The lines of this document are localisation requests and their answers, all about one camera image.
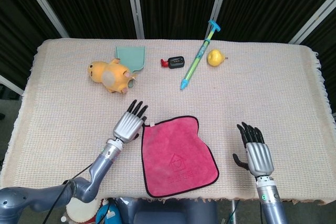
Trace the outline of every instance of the black wire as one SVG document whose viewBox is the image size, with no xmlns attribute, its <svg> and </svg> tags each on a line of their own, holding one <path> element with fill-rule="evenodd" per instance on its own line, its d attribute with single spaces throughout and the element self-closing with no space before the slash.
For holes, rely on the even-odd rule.
<svg viewBox="0 0 336 224">
<path fill-rule="evenodd" d="M 263 219 L 263 213 L 262 213 L 262 208 L 261 208 L 261 202 L 259 201 L 259 205 L 260 205 L 260 222 L 261 222 L 261 224 L 264 224 L 264 222 L 262 221 Z"/>
<path fill-rule="evenodd" d="M 97 224 L 100 224 L 100 223 L 103 221 L 103 219 L 105 219 L 105 217 L 106 217 L 107 213 L 109 212 L 110 205 L 111 205 L 111 201 L 109 201 L 109 205 L 107 206 L 106 213 L 104 214 L 104 216 L 103 216 L 103 217 L 101 217 L 100 221 L 98 221 L 98 223 L 97 223 Z"/>
<path fill-rule="evenodd" d="M 227 220 L 225 221 L 224 224 L 228 224 L 228 223 L 229 223 L 229 221 L 230 221 L 231 218 L 232 218 L 232 215 L 235 213 L 235 211 L 236 211 L 236 209 L 237 209 L 237 206 L 238 206 L 239 202 L 240 202 L 240 200 L 237 201 L 237 204 L 236 204 L 236 206 L 235 206 L 235 209 L 234 209 L 233 212 L 229 215 L 229 218 L 227 218 Z"/>
<path fill-rule="evenodd" d="M 77 176 L 79 176 L 80 174 L 82 174 L 83 172 L 85 172 L 93 163 L 91 163 L 90 165 L 88 165 L 85 169 L 83 169 L 81 172 L 79 172 L 77 175 L 75 175 L 72 179 L 76 178 Z M 65 190 L 67 189 L 67 187 L 70 185 L 70 181 L 68 180 L 66 182 L 66 184 L 64 185 L 64 188 L 63 190 L 61 191 L 61 193 L 58 195 L 57 199 L 55 200 L 53 206 L 51 207 L 51 209 L 49 210 L 46 218 L 44 219 L 43 221 L 43 224 L 46 224 L 47 223 L 47 220 L 52 212 L 52 210 L 54 209 L 54 207 L 56 206 L 58 200 L 60 199 L 60 197 L 62 196 L 62 194 L 65 192 Z"/>
</svg>

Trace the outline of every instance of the towel logo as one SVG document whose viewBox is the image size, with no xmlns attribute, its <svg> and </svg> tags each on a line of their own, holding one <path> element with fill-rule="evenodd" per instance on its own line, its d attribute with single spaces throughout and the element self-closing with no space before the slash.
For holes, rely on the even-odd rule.
<svg viewBox="0 0 336 224">
<path fill-rule="evenodd" d="M 180 173 L 175 173 L 173 176 L 168 177 L 168 183 L 178 183 L 178 182 L 184 182 L 184 180 L 192 179 L 193 173 L 191 170 L 185 170 Z"/>
<path fill-rule="evenodd" d="M 180 170 L 185 169 L 185 164 L 184 164 L 185 159 L 177 154 L 174 153 L 173 157 L 171 158 L 169 162 L 169 167 L 174 171 L 178 172 Z"/>
</svg>

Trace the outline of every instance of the robot finger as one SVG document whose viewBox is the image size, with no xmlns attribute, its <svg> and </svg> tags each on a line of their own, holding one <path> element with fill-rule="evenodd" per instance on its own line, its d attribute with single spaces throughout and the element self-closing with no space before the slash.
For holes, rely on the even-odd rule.
<svg viewBox="0 0 336 224">
<path fill-rule="evenodd" d="M 254 130 L 256 131 L 258 142 L 264 144 L 265 143 L 264 137 L 263 137 L 263 134 L 261 133 L 260 129 L 255 127 Z"/>
<path fill-rule="evenodd" d="M 132 110 L 133 110 L 133 107 L 134 107 L 134 105 L 137 103 L 137 101 L 136 100 L 134 100 L 132 103 L 131 103 L 131 105 L 128 107 L 128 109 L 127 109 L 127 112 L 132 112 Z"/>
<path fill-rule="evenodd" d="M 233 153 L 232 154 L 232 157 L 233 157 L 233 160 L 235 161 L 235 163 L 239 166 L 239 167 L 242 167 L 244 168 L 245 170 L 249 170 L 248 168 L 248 164 L 247 163 L 244 163 L 242 161 L 239 160 L 239 157 L 237 156 L 236 153 Z"/>
<path fill-rule="evenodd" d="M 250 130 L 248 129 L 248 125 L 244 122 L 241 123 L 245 129 L 245 136 L 248 142 L 253 142 L 251 134 L 250 134 Z"/>
<path fill-rule="evenodd" d="M 241 139 L 243 140 L 244 147 L 246 148 L 246 144 L 247 144 L 248 141 L 246 139 L 245 130 L 239 124 L 237 124 L 237 127 L 238 127 L 238 129 L 240 131 Z"/>
<path fill-rule="evenodd" d="M 137 117 L 140 118 L 143 113 L 145 113 L 146 109 L 148 108 L 148 105 L 145 105 L 140 112 L 137 114 Z"/>
<path fill-rule="evenodd" d="M 138 110 L 141 107 L 142 103 L 143 103 L 142 101 L 138 103 L 138 105 L 135 107 L 135 109 L 134 109 L 134 111 L 132 113 L 133 115 L 136 115 L 136 113 L 138 112 Z"/>
<path fill-rule="evenodd" d="M 252 137 L 252 141 L 253 142 L 258 142 L 258 138 L 257 138 L 257 135 L 256 135 L 256 132 L 255 132 L 254 128 L 251 125 L 249 125 L 248 130 L 249 130 L 250 135 Z"/>
</svg>

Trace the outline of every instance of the robotic arm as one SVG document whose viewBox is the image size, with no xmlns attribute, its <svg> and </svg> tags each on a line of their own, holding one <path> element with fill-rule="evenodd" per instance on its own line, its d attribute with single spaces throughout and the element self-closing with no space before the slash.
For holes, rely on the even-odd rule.
<svg viewBox="0 0 336 224">
<path fill-rule="evenodd" d="M 113 129 L 114 138 L 108 139 L 104 149 L 90 167 L 91 181 L 74 177 L 60 186 L 44 189 L 7 187 L 0 190 L 0 223 L 17 224 L 23 209 L 30 206 L 36 212 L 49 210 L 57 200 L 55 207 L 67 205 L 72 197 L 88 203 L 97 196 L 100 183 L 113 162 L 123 149 L 123 145 L 137 137 L 146 117 L 140 118 L 147 105 L 139 111 L 142 101 L 133 110 L 136 100 L 132 102 L 125 114 Z"/>
<path fill-rule="evenodd" d="M 239 160 L 237 154 L 233 154 L 236 164 L 249 170 L 256 179 L 256 187 L 260 203 L 268 224 L 287 224 L 287 218 L 283 209 L 275 181 L 270 176 L 274 171 L 271 154 L 264 142 L 263 135 L 258 128 L 241 123 L 237 125 L 241 133 L 246 149 L 247 162 Z"/>
</svg>

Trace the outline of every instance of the blue object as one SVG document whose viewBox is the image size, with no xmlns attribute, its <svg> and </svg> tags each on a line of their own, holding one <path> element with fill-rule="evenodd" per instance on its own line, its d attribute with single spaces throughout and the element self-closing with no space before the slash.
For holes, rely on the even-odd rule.
<svg viewBox="0 0 336 224">
<path fill-rule="evenodd" d="M 189 68 L 188 72 L 186 73 L 184 79 L 182 80 L 181 86 L 180 86 L 181 90 L 184 90 L 187 87 L 187 85 L 189 84 L 191 76 L 193 76 L 193 74 L 194 74 L 194 72 L 195 72 L 195 70 L 198 66 L 198 63 L 200 62 L 201 58 L 203 57 L 203 54 L 204 54 L 206 48 L 208 47 L 213 34 L 215 33 L 215 31 L 220 31 L 221 30 L 219 25 L 217 25 L 217 23 L 214 22 L 213 20 L 209 20 L 209 23 L 213 26 L 213 28 L 211 29 L 208 37 L 206 39 L 204 39 L 201 48 L 199 49 L 198 53 L 196 54 L 194 62 L 192 63 L 192 65 L 190 66 L 190 68 Z"/>
<path fill-rule="evenodd" d="M 98 223 L 106 214 L 109 204 L 103 205 L 97 212 L 96 223 Z M 104 224 L 122 224 L 119 209 L 115 204 L 110 203 L 109 212 L 104 218 Z"/>
<path fill-rule="evenodd" d="M 115 56 L 131 73 L 142 70 L 145 65 L 145 47 L 117 47 Z M 128 87 L 133 87 L 133 80 L 130 80 Z"/>
</svg>

